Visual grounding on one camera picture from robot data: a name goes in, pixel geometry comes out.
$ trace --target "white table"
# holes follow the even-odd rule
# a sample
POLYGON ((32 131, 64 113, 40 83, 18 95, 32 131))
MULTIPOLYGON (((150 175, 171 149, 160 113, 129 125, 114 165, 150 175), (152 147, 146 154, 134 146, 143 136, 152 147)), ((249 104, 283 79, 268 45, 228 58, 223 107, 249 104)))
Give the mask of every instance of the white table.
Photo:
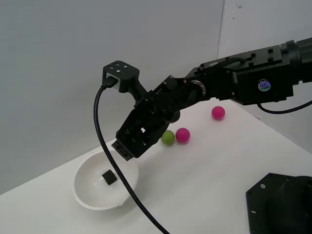
MULTIPOLYGON (((267 173, 312 176, 312 155, 231 101, 211 100, 170 125, 191 132, 187 145, 153 146, 138 161, 137 195, 172 234, 248 234, 245 192, 267 173), (223 121, 210 116, 222 105, 223 121)), ((3 234, 157 234, 132 200, 90 211, 72 196, 82 155, 0 195, 3 234)))

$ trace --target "robotic arm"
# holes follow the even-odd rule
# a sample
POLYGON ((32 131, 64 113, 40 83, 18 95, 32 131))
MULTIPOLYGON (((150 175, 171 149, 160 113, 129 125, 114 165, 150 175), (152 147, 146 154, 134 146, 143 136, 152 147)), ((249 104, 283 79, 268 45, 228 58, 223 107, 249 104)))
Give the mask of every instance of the robotic arm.
POLYGON ((135 99, 116 134, 113 147, 125 159, 140 157, 158 142, 180 110, 211 98, 242 105, 278 102, 293 96, 293 85, 312 81, 312 38, 249 51, 200 64, 184 78, 167 77, 147 92, 138 81, 139 70, 116 61, 103 68, 103 82, 116 78, 120 93, 135 99))

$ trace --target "gray wall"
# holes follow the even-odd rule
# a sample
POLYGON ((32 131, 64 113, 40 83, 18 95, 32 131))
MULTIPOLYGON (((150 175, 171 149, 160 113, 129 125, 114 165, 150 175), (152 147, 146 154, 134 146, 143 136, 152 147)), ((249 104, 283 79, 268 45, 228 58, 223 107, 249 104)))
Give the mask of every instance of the gray wall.
MULTIPOLYGON (((311 0, 226 0, 219 57, 312 37, 311 0)), ((312 100, 312 83, 299 84, 294 97, 263 106, 286 110, 312 100)), ((270 115, 256 106, 245 110, 312 153, 312 106, 286 115, 270 115)))
MULTIPOLYGON (((216 58, 221 0, 2 0, 0 194, 99 145, 93 101, 102 67, 124 60, 153 89, 216 58)), ((115 136, 134 101, 104 93, 115 136)))

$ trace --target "pink ball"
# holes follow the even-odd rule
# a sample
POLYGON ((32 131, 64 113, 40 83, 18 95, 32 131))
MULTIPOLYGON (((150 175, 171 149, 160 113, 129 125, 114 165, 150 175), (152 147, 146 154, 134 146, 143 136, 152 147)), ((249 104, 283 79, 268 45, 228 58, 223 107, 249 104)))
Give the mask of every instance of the pink ball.
POLYGON ((176 140, 180 143, 185 143, 190 139, 191 133, 186 128, 179 128, 176 133, 175 137, 176 140))
POLYGON ((215 106, 211 111, 211 115, 214 119, 221 120, 225 116, 225 110, 222 106, 215 106))

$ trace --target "white bowl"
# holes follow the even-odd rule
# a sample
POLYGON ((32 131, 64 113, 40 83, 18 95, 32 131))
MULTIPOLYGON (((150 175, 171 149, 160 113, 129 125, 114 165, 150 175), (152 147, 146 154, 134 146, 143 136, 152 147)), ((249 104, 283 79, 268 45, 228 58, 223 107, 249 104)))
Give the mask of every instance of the white bowl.
MULTIPOLYGON (((111 151, 111 154, 134 189, 138 180, 136 161, 126 161, 116 151, 111 151)), ((121 206, 130 196, 104 152, 92 155, 80 165, 75 175, 73 193, 81 206, 96 211, 121 206), (117 177, 117 181, 111 185, 102 177, 109 169, 117 177)))

